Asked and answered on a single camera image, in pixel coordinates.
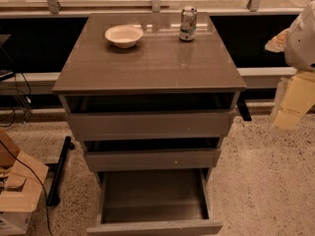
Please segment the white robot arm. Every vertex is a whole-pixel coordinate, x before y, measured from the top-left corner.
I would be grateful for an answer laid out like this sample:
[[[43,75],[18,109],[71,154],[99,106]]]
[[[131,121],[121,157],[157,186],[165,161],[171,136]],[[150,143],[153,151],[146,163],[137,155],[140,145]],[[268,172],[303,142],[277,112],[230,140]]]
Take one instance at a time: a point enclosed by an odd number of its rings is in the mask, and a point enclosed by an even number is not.
[[[276,135],[292,131],[315,105],[315,0],[311,0],[288,29],[271,40],[265,49],[283,52],[296,73],[278,83],[269,130]]]

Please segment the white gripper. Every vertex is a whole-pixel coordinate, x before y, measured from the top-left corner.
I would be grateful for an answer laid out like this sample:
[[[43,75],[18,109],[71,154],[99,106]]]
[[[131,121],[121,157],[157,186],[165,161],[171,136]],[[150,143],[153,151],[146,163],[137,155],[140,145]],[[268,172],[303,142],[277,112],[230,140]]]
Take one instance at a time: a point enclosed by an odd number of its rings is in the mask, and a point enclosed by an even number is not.
[[[282,30],[265,44],[267,51],[284,52],[288,29]],[[270,116],[269,131],[282,136],[292,131],[315,105],[315,74],[297,72],[290,79],[281,78]]]

